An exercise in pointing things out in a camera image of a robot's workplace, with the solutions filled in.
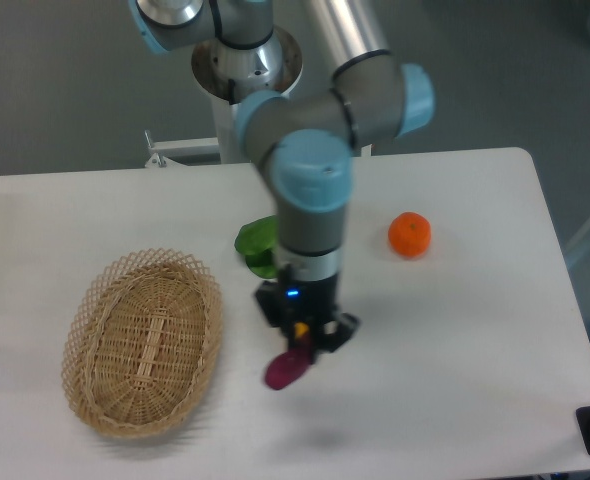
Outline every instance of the gray floor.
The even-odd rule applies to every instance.
[[[297,95],[328,85],[299,2]],[[400,61],[431,74],[430,128],[376,153],[518,146],[535,159],[560,243],[590,214],[590,42],[584,0],[373,0]],[[157,140],[213,136],[190,50],[155,57],[125,0],[0,1],[0,175],[141,167]],[[590,257],[573,273],[590,324]]]

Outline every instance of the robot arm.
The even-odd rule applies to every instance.
[[[351,338],[359,324],[340,313],[335,300],[351,149],[427,124],[434,99],[419,66],[395,65],[368,2],[305,5],[327,46],[333,88],[300,101],[254,93],[242,102],[236,127],[277,207],[278,281],[264,282],[256,298],[289,348],[297,346],[294,325],[308,327],[313,363],[319,352],[333,352]]]
[[[434,100],[419,66],[395,64],[368,0],[303,1],[333,87],[298,101],[274,88],[282,61],[279,46],[270,46],[270,1],[131,0],[131,9],[158,50],[217,38],[211,68],[220,80],[228,78],[230,91],[222,98],[241,100],[239,147],[277,209],[278,280],[264,282],[256,298],[289,348],[301,341],[296,325],[307,327],[306,352],[314,363],[320,352],[333,352],[351,338],[359,324],[336,303],[352,150],[427,124]],[[266,68],[255,67],[257,62]]]

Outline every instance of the white table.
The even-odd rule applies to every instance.
[[[590,347],[530,156],[503,149],[355,162],[340,301],[363,325],[282,392],[282,348],[233,250],[271,213],[249,165],[0,178],[0,479],[469,479],[590,468],[574,411]],[[386,230],[432,223],[405,261]],[[122,254],[193,253],[225,334],[195,417],[106,440],[64,399],[60,362],[91,280]]]

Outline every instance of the yellow object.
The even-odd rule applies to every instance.
[[[308,325],[302,322],[297,322],[295,324],[295,340],[302,338],[302,336],[308,333],[308,330]]]

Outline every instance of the orange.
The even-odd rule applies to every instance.
[[[431,243],[431,224],[418,213],[402,213],[388,229],[388,241],[400,255],[417,257],[423,254]]]

